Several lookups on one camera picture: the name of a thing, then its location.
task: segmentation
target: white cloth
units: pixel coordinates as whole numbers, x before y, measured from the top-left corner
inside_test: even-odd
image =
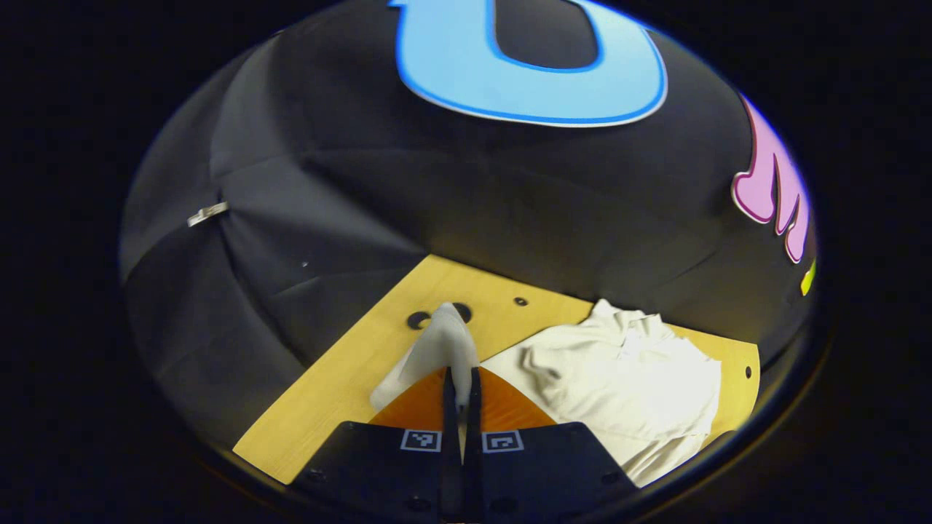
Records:
[[[695,455],[719,407],[721,362],[660,315],[604,299],[582,323],[545,329],[482,366],[555,421],[585,423],[639,487]]]
[[[479,366],[479,356],[459,311],[444,302],[431,315],[431,323],[420,338],[372,391],[369,402],[376,411],[381,411],[418,380],[447,366],[453,375],[457,408],[463,410],[469,402],[473,368]]]

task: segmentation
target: blue sticker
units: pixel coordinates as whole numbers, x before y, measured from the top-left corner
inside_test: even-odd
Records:
[[[640,120],[666,98],[666,70],[644,27],[588,0],[598,46],[585,67],[555,69],[505,56],[495,0],[391,0],[402,9],[396,60],[404,84],[467,115],[558,127]]]

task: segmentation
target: white tag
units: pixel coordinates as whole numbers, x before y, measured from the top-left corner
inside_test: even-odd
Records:
[[[205,207],[198,211],[198,214],[187,219],[187,226],[192,228],[196,224],[200,224],[204,220],[214,216],[215,214],[223,213],[224,211],[230,208],[229,204],[226,202],[220,202],[219,204],[213,205],[211,207]]]

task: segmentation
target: wooden board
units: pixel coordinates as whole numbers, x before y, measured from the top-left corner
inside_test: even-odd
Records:
[[[527,305],[518,306],[516,297]],[[432,312],[443,302],[461,302],[472,310],[469,328],[480,361],[547,327],[578,324],[593,306],[429,255],[283,393],[233,451],[280,482],[291,483],[340,422],[369,421],[375,416],[369,394],[421,334],[407,326],[408,315]],[[671,327],[722,361],[719,415],[711,441],[735,429],[754,407],[757,347]],[[752,368],[751,379],[745,377],[747,366]]]

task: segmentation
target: yellow wooden surface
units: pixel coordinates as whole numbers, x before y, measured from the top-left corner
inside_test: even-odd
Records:
[[[528,304],[515,304],[517,296]],[[375,416],[369,394],[421,333],[407,327],[408,315],[434,311],[443,302],[462,302],[472,310],[469,329],[480,361],[547,327],[577,324],[592,309],[591,303],[578,298],[427,256],[269,407],[233,451],[280,482],[291,483],[340,422]],[[754,406],[757,347],[674,330],[722,361],[719,415],[711,441],[737,427]],[[751,379],[745,377],[749,365]]]

